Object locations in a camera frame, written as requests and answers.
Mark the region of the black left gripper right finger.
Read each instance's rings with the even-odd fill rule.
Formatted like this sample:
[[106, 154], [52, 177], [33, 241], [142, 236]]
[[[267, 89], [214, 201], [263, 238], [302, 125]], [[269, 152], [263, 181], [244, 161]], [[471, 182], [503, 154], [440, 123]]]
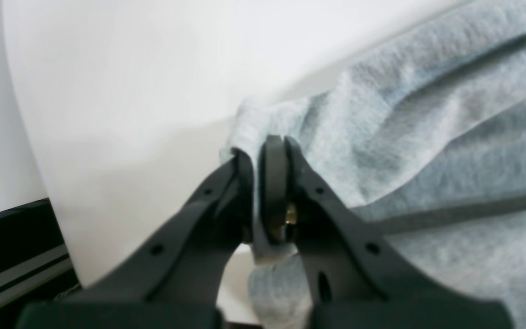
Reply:
[[313, 308], [308, 329], [511, 329], [502, 302], [441, 285], [359, 219], [291, 137], [261, 148], [261, 222], [298, 249]]

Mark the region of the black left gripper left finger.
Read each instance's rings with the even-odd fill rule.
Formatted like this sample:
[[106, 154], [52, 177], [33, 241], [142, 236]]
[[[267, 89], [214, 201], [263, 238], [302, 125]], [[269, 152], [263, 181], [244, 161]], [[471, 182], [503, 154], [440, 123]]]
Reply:
[[17, 328], [225, 328], [216, 300], [228, 260], [252, 240], [253, 178], [236, 150], [115, 270], [63, 301], [27, 306]]

